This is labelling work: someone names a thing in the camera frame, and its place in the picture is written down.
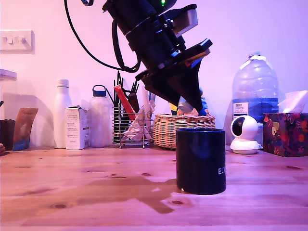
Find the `printed text on mug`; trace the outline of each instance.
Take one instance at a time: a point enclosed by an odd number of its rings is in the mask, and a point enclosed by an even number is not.
[[[224,174],[226,172],[226,167],[221,167],[218,169],[218,175]]]

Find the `light switch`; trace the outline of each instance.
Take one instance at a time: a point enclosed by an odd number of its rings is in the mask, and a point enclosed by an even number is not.
[[[32,30],[1,31],[1,51],[32,51]]]

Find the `wicker basket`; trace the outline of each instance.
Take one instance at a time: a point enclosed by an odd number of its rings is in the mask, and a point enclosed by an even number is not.
[[[176,148],[176,130],[180,128],[215,128],[215,116],[158,114],[154,121],[154,141],[164,148]]]

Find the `table wood grain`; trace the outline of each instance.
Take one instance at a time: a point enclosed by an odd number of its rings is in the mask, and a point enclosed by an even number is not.
[[[10,152],[1,164],[2,231],[307,231],[308,157],[226,155],[227,189],[176,186],[175,151]]]

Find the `tissue box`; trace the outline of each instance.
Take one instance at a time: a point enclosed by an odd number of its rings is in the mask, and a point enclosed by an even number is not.
[[[308,114],[266,113],[263,150],[284,157],[308,156]]]
[[[66,108],[66,149],[80,150],[89,146],[88,111]]]

